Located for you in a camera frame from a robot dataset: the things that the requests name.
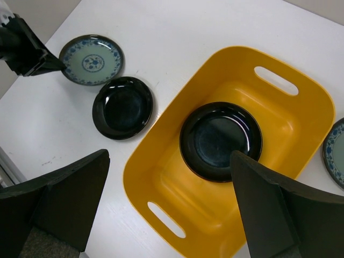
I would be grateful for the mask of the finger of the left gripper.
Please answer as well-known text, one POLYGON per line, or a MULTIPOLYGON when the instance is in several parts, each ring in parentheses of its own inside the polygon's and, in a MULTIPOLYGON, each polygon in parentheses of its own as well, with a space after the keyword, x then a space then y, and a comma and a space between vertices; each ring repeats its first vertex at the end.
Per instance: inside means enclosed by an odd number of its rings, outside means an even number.
POLYGON ((64 70, 65 64, 53 55, 49 50, 44 49, 42 51, 42 57, 40 59, 42 65, 40 70, 64 70))
POLYGON ((30 71, 26 76, 38 76, 42 74, 47 74, 55 71, 62 71, 63 67, 39 67, 33 71, 30 71))

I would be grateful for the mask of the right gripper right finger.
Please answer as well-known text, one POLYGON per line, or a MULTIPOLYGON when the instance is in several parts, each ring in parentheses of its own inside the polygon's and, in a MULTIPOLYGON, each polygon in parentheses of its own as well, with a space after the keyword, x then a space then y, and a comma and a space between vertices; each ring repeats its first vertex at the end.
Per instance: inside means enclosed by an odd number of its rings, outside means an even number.
POLYGON ((343 197, 233 151, 231 174, 251 257, 343 257, 343 197))

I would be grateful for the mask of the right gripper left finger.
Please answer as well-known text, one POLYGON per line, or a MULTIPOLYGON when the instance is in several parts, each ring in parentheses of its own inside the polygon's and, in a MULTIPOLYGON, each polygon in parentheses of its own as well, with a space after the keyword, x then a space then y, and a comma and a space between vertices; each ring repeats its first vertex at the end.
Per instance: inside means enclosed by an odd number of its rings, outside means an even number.
POLYGON ((1 189, 1 257, 79 257, 110 167, 100 149, 68 166, 1 189))

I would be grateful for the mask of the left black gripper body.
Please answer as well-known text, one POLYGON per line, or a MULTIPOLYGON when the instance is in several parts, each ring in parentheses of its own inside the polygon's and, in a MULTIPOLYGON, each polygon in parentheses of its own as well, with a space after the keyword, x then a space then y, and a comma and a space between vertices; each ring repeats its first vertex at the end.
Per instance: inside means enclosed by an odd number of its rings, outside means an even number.
POLYGON ((1 23, 1 60, 18 76, 27 77, 30 71, 42 65, 44 44, 19 15, 1 23))

